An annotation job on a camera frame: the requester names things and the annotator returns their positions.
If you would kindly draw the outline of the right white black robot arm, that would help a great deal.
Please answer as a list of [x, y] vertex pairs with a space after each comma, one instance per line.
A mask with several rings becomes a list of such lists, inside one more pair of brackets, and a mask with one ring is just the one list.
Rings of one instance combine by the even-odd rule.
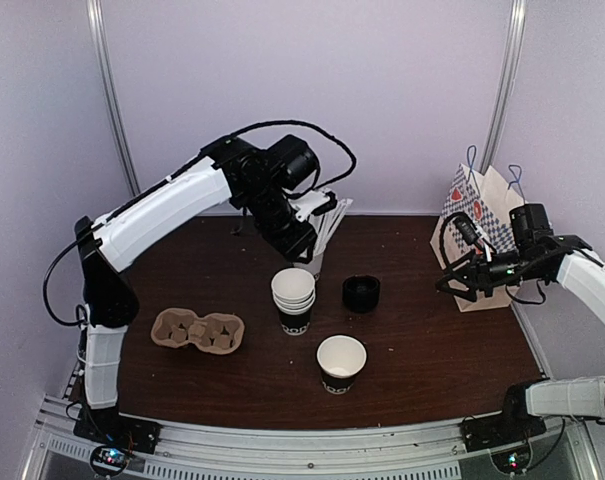
[[[557, 235], [545, 207], [525, 203], [509, 213], [514, 249], [496, 253], [481, 230], [463, 212], [447, 216], [469, 251], [455, 261], [445, 259], [437, 290], [475, 302], [498, 288], [525, 281], [538, 286], [556, 283], [577, 297], [605, 326], [605, 261], [576, 235]], [[605, 376], [544, 380], [509, 389], [494, 430], [501, 440], [517, 440], [534, 417], [584, 417], [605, 424]]]

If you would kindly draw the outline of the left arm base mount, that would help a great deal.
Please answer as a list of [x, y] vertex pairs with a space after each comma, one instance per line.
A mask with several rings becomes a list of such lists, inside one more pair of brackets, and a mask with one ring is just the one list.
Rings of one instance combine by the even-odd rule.
[[75, 436], [120, 450], [154, 454], [161, 425], [154, 421], [122, 416], [118, 406], [93, 409], [83, 406], [75, 422]]

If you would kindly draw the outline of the single black paper cup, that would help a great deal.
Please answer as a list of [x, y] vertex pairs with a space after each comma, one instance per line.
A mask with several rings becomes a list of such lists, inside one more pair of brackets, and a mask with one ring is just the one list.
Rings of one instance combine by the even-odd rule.
[[345, 394], [351, 389], [367, 360], [364, 344], [347, 335], [327, 337], [316, 350], [322, 384], [326, 391], [334, 395]]

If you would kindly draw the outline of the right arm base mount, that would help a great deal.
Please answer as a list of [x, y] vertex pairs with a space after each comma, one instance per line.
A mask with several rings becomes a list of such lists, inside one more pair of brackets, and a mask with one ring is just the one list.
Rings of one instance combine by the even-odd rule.
[[466, 451], [475, 452], [525, 442], [531, 437], [544, 434], [546, 425], [539, 417], [522, 420], [495, 414], [464, 419], [460, 430]]

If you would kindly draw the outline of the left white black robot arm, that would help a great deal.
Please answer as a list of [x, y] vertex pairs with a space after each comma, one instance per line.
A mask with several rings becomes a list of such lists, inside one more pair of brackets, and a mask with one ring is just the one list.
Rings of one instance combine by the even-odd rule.
[[125, 271], [155, 243], [202, 212], [228, 202], [253, 216], [262, 238], [290, 262], [308, 261], [317, 234], [309, 217], [331, 201], [293, 189], [318, 172], [319, 160], [302, 139], [287, 135], [267, 149], [220, 139], [136, 199], [95, 221], [76, 224], [88, 313], [85, 395], [88, 429], [105, 444], [126, 433], [117, 375], [123, 338], [139, 311]]

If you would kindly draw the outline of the stack of paper cups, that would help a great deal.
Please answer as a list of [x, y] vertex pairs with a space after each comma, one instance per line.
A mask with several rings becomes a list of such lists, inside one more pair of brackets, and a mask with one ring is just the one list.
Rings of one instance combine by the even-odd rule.
[[303, 335], [316, 299], [313, 275], [300, 268], [283, 269], [274, 275], [270, 286], [283, 331], [290, 336]]

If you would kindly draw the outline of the stack of black lids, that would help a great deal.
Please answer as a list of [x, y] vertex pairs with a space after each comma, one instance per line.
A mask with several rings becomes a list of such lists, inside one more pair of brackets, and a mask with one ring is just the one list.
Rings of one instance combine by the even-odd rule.
[[374, 276], [351, 276], [342, 284], [342, 303], [354, 313], [371, 312], [379, 303], [380, 290], [380, 280]]

